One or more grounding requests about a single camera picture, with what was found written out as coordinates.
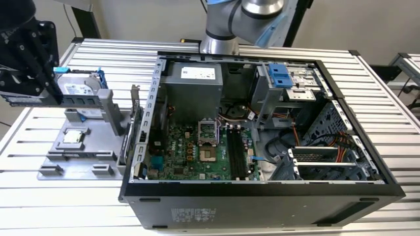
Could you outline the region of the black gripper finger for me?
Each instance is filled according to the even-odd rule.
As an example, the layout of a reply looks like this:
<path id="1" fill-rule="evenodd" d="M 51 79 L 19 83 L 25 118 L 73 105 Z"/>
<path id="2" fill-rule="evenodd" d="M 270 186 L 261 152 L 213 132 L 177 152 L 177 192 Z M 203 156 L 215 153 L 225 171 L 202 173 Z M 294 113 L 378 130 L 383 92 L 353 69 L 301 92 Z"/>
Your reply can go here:
<path id="1" fill-rule="evenodd" d="M 0 90 L 38 95 L 43 49 L 37 34 L 0 35 Z"/>
<path id="2" fill-rule="evenodd" d="M 50 21 L 29 21 L 19 31 L 18 53 L 30 76 L 53 98 L 53 105 L 61 104 L 62 93 L 54 82 L 53 68 L 58 66 L 55 27 Z"/>

